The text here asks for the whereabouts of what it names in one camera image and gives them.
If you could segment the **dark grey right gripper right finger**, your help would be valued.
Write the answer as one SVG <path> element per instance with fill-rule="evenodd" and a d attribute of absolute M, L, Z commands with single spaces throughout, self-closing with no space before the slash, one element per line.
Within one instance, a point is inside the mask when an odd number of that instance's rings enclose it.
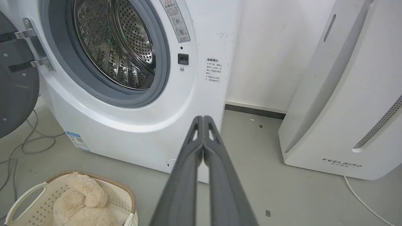
<path fill-rule="evenodd" d="M 234 165 L 212 117 L 203 117 L 204 162 L 209 168 L 212 226 L 257 226 Z"/>

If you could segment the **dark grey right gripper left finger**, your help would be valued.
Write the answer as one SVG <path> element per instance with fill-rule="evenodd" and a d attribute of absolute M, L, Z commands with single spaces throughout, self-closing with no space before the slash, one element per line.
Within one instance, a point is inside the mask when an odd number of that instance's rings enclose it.
<path fill-rule="evenodd" d="M 194 118 L 166 182 L 151 226 L 195 226 L 198 168 L 203 160 L 203 117 Z"/>

